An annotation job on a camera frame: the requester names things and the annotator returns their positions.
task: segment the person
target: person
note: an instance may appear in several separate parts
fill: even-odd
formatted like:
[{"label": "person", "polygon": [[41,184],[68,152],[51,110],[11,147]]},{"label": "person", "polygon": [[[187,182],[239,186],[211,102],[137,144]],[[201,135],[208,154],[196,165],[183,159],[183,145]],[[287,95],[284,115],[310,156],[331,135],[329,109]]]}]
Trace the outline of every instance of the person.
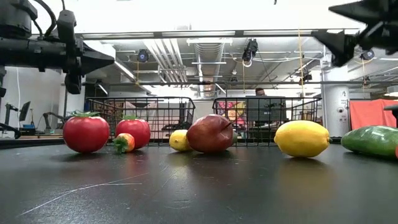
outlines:
[{"label": "person", "polygon": [[256,96],[266,96],[263,88],[256,88]]}]

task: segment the tomato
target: tomato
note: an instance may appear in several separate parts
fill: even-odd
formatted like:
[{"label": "tomato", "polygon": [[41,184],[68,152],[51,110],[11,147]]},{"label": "tomato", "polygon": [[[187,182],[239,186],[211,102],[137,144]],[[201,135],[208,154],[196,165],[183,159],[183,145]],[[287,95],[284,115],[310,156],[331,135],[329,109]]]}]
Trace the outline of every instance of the tomato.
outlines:
[{"label": "tomato", "polygon": [[118,153],[131,152],[134,150],[135,142],[131,134],[121,133],[116,139],[113,139],[113,142]]},{"label": "tomato", "polygon": [[144,147],[150,140],[149,124],[143,119],[124,119],[116,126],[116,135],[128,133],[134,137],[134,149]]},{"label": "tomato", "polygon": [[91,153],[100,150],[109,139],[109,124],[100,117],[75,116],[63,126],[63,140],[72,150]]}]

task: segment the black table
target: black table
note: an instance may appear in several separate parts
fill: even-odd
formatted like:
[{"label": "black table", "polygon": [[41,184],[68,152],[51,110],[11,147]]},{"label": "black table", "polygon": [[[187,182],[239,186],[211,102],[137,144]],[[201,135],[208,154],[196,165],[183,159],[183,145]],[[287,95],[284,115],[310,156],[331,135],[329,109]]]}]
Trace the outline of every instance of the black table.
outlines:
[{"label": "black table", "polygon": [[219,156],[149,147],[82,156],[0,150],[0,223],[395,223],[398,163],[331,145],[316,159],[276,147]]}]

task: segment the computer monitor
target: computer monitor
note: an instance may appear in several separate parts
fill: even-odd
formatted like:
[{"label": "computer monitor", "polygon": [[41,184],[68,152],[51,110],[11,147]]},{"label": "computer monitor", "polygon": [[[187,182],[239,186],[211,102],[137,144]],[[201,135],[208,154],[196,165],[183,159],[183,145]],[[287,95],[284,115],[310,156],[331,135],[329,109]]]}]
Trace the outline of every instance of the computer monitor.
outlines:
[{"label": "computer monitor", "polygon": [[25,121],[27,112],[29,111],[29,106],[30,106],[30,101],[24,103],[22,109],[19,110],[21,112],[19,115],[19,121]]},{"label": "computer monitor", "polygon": [[283,96],[247,96],[248,121],[272,123],[285,121],[286,100]]}]

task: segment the ceiling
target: ceiling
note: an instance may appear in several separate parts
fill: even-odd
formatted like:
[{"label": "ceiling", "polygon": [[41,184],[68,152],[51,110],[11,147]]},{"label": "ceiling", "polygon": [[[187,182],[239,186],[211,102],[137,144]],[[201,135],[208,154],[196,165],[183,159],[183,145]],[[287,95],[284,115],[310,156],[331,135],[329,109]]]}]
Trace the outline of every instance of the ceiling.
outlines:
[{"label": "ceiling", "polygon": [[[203,74],[199,74],[198,65],[192,62],[198,62],[199,54],[195,51],[195,44],[188,44],[186,38],[177,39],[178,48],[180,51],[183,64],[189,68],[187,76],[189,82],[198,82],[200,75],[203,77],[211,77],[217,81],[230,81],[232,77],[237,78],[238,81],[245,82],[276,82],[289,81],[294,77],[300,76],[297,70],[301,65],[308,64],[312,70],[320,70],[319,60],[323,56],[324,46],[312,37],[260,37],[257,38],[259,51],[254,57],[258,61],[252,61],[250,67],[245,67],[241,63],[241,57],[245,46],[248,43],[248,38],[232,38],[232,43],[222,44],[223,48],[217,48],[221,51],[221,58],[218,58],[220,69],[216,77],[213,77],[216,70],[208,70],[205,72],[202,68]],[[137,53],[140,49],[147,49],[147,40],[102,40],[103,44],[111,44],[116,49],[117,59],[125,64],[125,66],[132,71],[135,76],[138,75],[140,82],[161,82],[160,77],[156,73],[148,73],[148,71],[157,71],[158,63],[155,58],[150,55],[150,59],[146,63],[137,63]],[[299,59],[300,50],[303,53],[303,58]],[[398,79],[398,72],[395,72],[397,62],[393,61],[398,56],[390,56],[386,60],[383,50],[375,49],[375,58],[371,61],[363,61],[359,57],[355,57],[348,64],[349,79],[362,80],[365,75],[373,80],[395,80]],[[170,54],[168,57],[171,62],[173,58]],[[120,71],[107,69],[106,77],[102,77],[103,82],[117,83],[120,82]],[[255,87],[263,88],[283,88],[282,85],[235,85],[228,88],[234,89],[253,89]],[[366,86],[366,91],[383,92],[387,85],[372,84]],[[362,89],[362,85],[351,85],[352,89]]]}]

